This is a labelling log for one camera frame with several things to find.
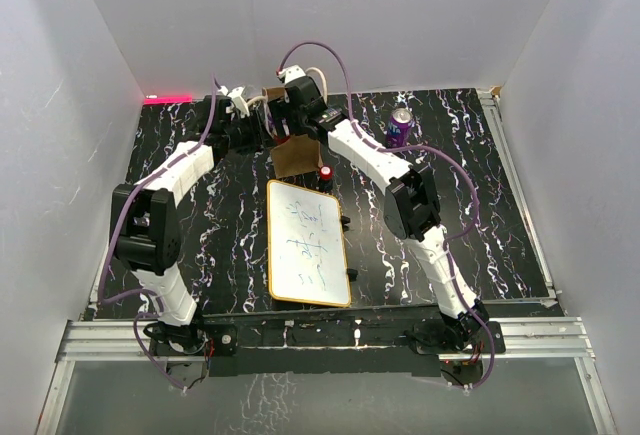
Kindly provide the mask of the brown canvas bag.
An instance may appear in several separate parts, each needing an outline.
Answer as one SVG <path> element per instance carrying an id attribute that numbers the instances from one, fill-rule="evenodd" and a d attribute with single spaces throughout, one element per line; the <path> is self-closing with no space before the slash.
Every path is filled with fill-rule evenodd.
<path id="1" fill-rule="evenodd" d="M 307 70 L 305 72 L 305 77 L 311 77 Z M 281 88 L 263 89 L 261 94 L 255 96 L 259 98 L 259 101 L 250 108 L 259 111 L 264 121 L 265 129 L 268 132 L 268 140 L 274 143 L 274 146 L 270 149 L 270 156 L 277 179 L 315 172 L 322 166 L 319 140 L 313 140 L 307 135 L 293 135 L 290 136 L 286 143 L 277 145 L 273 138 L 274 126 L 267 103 L 283 96 L 285 94 L 284 86 L 283 84 Z M 317 86 L 327 104 L 326 86 L 324 84 Z"/>

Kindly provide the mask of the purple fanta can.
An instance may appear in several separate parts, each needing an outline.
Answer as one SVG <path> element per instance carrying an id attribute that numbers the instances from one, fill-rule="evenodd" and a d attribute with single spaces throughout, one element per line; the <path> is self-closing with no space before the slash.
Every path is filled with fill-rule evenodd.
<path id="1" fill-rule="evenodd" d="M 406 146 L 414 125 L 414 117 L 408 108 L 393 110 L 387 123 L 385 147 L 398 148 Z"/>

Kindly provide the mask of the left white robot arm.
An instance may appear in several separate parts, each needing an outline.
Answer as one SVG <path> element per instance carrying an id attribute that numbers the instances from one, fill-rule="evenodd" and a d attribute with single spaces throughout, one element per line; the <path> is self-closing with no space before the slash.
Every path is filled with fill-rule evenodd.
<path id="1" fill-rule="evenodd" d="M 114 189 L 109 245 L 98 288 L 101 304 L 129 295 L 105 295 L 110 262 L 118 260 L 138 280 L 140 287 L 134 292 L 149 297 L 159 321 L 174 327 L 171 340 L 186 354 L 204 347 L 207 331 L 193 321 L 197 303 L 178 265 L 182 244 L 178 206 L 229 152 L 259 151 L 269 138 L 264 116 L 256 108 L 266 102 L 265 97 L 247 100 L 238 89 L 219 90 L 207 101 L 209 114 L 166 161 L 138 182 Z"/>

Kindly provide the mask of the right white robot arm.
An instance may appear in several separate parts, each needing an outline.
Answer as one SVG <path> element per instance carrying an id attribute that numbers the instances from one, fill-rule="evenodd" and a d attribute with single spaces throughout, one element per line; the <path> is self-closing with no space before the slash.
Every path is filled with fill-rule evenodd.
<path id="1" fill-rule="evenodd" d="M 471 350 L 481 340 L 488 314 L 451 254 L 433 171 L 399 157 L 397 149 L 384 147 L 357 121 L 329 107 L 305 71 L 281 69 L 277 77 L 284 94 L 268 102 L 276 133 L 309 136 L 375 184 L 384 195 L 387 228 L 406 243 L 432 285 L 447 343 L 460 352 Z"/>

